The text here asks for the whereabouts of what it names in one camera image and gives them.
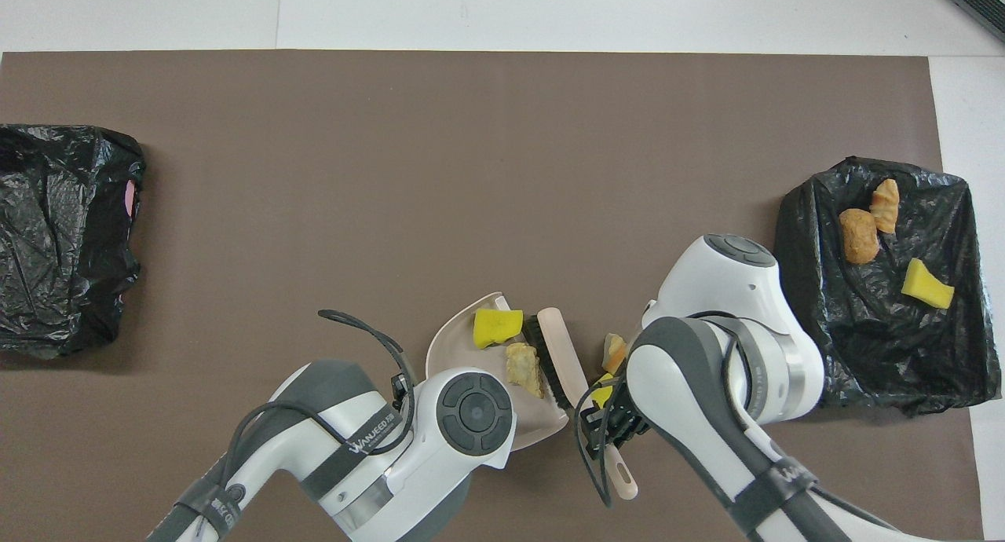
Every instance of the trash bag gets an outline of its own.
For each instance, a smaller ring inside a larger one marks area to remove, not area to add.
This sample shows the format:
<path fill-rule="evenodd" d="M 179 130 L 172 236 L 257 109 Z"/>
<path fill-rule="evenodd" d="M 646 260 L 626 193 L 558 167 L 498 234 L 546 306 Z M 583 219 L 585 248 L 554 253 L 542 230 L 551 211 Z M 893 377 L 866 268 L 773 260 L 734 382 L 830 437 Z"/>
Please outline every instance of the trash bag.
<path fill-rule="evenodd" d="M 895 233 L 880 231 L 875 259 L 852 265 L 838 214 L 868 210 L 885 179 L 900 192 Z M 1000 395 L 965 180 L 851 156 L 783 198 L 775 255 L 786 299 L 823 355 L 822 405 L 894 406 L 915 416 Z M 956 289 L 949 309 L 900 293 L 913 256 Z"/>
<path fill-rule="evenodd" d="M 116 339 L 145 169 L 129 135 L 0 126 L 0 350 L 51 359 Z"/>

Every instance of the brown table mat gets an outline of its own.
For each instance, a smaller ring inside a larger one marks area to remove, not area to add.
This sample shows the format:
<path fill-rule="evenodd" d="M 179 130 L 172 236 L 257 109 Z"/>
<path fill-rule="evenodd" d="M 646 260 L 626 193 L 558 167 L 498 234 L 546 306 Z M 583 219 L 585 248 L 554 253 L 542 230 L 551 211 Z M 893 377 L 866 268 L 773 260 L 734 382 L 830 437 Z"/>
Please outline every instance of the brown table mat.
<path fill-rule="evenodd" d="M 142 539 L 241 416 L 311 360 L 416 367 L 460 307 L 563 309 L 589 368 L 705 231 L 771 245 L 784 192 L 844 156 L 940 169 L 926 59 L 539 52 L 4 54 L 0 121 L 97 124 L 149 160 L 144 265 L 116 344 L 0 373 L 5 540 Z M 769 427 L 823 485 L 913 534 L 978 538 L 966 411 Z M 740 540 L 655 434 L 603 508 L 567 429 L 479 470 L 441 540 Z M 341 540 L 277 477 L 231 536 Z"/>

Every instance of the white dustpan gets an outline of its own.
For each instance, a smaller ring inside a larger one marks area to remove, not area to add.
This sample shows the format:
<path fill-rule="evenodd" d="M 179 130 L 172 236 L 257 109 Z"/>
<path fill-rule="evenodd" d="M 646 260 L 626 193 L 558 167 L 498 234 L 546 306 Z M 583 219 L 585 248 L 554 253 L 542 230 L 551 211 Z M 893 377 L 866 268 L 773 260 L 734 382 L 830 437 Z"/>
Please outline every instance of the white dustpan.
<path fill-rule="evenodd" d="M 517 413 L 517 435 L 513 440 L 516 451 L 561 430 L 569 422 L 569 416 L 559 408 L 549 387 L 545 387 L 545 398 L 539 399 L 521 385 L 507 382 L 506 345 L 488 346 L 484 350 L 474 346 L 474 313 L 478 309 L 511 310 L 501 293 L 492 293 L 456 313 L 429 344 L 426 377 L 452 367 L 477 367 L 497 377 L 510 392 Z M 522 334 L 513 341 L 526 342 Z"/>

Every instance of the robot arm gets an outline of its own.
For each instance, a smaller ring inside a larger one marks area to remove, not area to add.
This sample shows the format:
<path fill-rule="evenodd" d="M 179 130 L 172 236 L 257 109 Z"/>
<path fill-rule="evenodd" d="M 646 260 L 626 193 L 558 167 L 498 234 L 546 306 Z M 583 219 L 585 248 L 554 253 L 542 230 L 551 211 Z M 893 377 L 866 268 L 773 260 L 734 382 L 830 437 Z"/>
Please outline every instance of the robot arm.
<path fill-rule="evenodd" d="M 397 383 L 395 404 L 411 397 L 403 415 L 355 364 L 301 367 L 249 414 L 228 453 L 180 496 L 148 542 L 224 538 L 278 470 L 351 540 L 431 539 L 459 510 L 474 468 L 506 466 L 516 415 L 506 388 L 478 369 L 442 371 L 413 389 L 410 375 Z"/>
<path fill-rule="evenodd" d="M 710 235 L 686 249 L 649 304 L 617 378 L 609 413 L 592 419 L 592 450 L 656 430 L 749 539 L 922 540 L 823 491 L 761 428 L 805 414 L 823 385 L 819 352 L 761 245 Z"/>

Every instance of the pink object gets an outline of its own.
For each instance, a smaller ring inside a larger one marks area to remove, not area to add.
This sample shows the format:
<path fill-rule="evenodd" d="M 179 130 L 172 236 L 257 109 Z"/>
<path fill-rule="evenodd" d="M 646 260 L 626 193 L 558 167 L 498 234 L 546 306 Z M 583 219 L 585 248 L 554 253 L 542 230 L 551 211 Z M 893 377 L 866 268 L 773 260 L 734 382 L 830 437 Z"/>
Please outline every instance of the pink object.
<path fill-rule="evenodd" d="M 136 183 L 126 183 L 126 213 L 133 217 L 133 205 L 136 203 Z"/>

